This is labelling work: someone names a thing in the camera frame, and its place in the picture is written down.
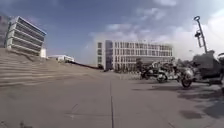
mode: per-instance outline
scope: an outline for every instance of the person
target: person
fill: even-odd
[[[176,75],[177,74],[177,62],[175,61],[175,58],[171,59],[171,63],[172,63],[172,67],[174,70],[174,75]]]

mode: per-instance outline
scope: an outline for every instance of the pole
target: pole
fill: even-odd
[[[205,53],[207,53],[208,50],[207,50],[207,45],[206,45],[206,41],[205,41],[205,36],[204,36],[203,30],[202,30],[202,27],[201,27],[201,23],[200,23],[200,16],[194,17],[194,20],[197,21],[197,23],[198,23],[199,30],[201,32],[201,38],[202,38],[204,49],[205,49]]]

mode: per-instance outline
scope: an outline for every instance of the paved plaza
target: paved plaza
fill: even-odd
[[[99,73],[0,88],[0,120],[9,128],[223,128],[219,87],[158,84]]]

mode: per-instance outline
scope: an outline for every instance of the glass building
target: glass building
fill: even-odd
[[[10,21],[7,48],[29,55],[40,56],[46,33],[21,17]]]
[[[173,48],[169,44],[106,40],[97,42],[96,54],[97,65],[102,65],[105,70],[133,70],[138,58],[143,63],[169,62],[173,58]]]

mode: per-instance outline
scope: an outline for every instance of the building facade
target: building facade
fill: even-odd
[[[21,17],[10,21],[6,47],[29,55],[40,56],[46,33]]]
[[[65,61],[75,62],[75,59],[73,57],[66,56],[66,55],[52,55],[52,56],[49,56],[48,58],[55,59],[55,60],[61,61],[61,62],[65,62]]]
[[[143,63],[153,61],[169,62],[173,58],[173,48],[169,44],[110,40],[97,42],[96,53],[97,65],[102,65],[105,70],[134,70],[137,58],[141,58]]]
[[[5,47],[6,35],[9,29],[10,17],[0,13],[0,47]]]

